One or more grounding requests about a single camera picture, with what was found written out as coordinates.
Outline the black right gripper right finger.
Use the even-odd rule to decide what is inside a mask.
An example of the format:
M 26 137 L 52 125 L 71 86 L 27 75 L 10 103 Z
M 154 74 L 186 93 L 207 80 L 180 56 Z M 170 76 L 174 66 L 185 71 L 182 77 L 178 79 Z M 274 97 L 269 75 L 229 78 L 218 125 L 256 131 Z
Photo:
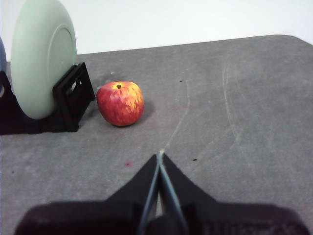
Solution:
M 308 235 L 295 211 L 273 204 L 221 202 L 193 183 L 164 153 L 160 155 L 165 210 L 188 235 Z

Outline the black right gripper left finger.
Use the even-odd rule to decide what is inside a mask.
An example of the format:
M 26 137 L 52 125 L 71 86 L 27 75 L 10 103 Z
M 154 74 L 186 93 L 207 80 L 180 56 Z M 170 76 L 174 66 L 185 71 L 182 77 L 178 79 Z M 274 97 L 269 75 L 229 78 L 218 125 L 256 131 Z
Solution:
M 28 210 L 17 235 L 134 235 L 157 179 L 153 155 L 138 173 L 106 200 L 61 201 Z

